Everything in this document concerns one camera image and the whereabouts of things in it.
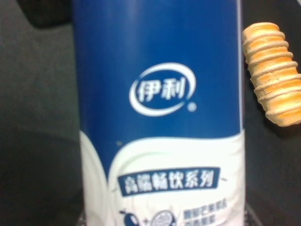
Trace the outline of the blue and white yogurt bottle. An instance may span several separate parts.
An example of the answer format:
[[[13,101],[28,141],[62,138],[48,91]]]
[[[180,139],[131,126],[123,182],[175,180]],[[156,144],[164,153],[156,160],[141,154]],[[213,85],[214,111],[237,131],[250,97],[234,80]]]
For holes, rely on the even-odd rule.
[[[74,0],[88,226],[242,226],[239,0]]]

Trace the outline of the ridged bread roll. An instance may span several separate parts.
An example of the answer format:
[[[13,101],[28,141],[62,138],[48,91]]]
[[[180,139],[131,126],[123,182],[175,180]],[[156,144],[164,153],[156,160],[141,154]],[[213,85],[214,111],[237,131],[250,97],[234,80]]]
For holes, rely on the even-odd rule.
[[[280,127],[301,122],[301,75],[285,34],[274,23],[245,28],[243,53],[265,116]]]

